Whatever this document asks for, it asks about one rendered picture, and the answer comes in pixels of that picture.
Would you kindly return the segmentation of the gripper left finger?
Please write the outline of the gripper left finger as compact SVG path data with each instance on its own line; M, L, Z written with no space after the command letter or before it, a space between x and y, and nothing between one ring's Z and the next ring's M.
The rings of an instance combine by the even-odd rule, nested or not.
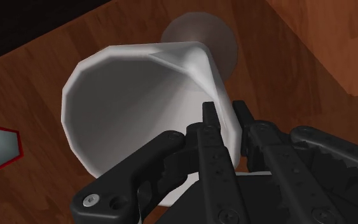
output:
M167 130L80 190L75 224L141 224L162 199L199 174L207 224L250 224L213 102L188 134Z

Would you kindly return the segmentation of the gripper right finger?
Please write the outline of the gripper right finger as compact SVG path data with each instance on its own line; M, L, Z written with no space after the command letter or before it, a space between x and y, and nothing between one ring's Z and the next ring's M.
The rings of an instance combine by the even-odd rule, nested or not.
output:
M272 224L358 224L358 145L309 126L286 134L233 101L249 171L269 171L287 220Z

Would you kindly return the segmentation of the white cup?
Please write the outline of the white cup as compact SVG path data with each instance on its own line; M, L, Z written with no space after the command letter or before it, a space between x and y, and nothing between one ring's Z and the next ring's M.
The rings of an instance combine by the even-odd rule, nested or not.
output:
M237 166L242 129L210 49L196 41L109 46L82 60L63 87L61 123L99 177L163 131L200 122L209 101Z

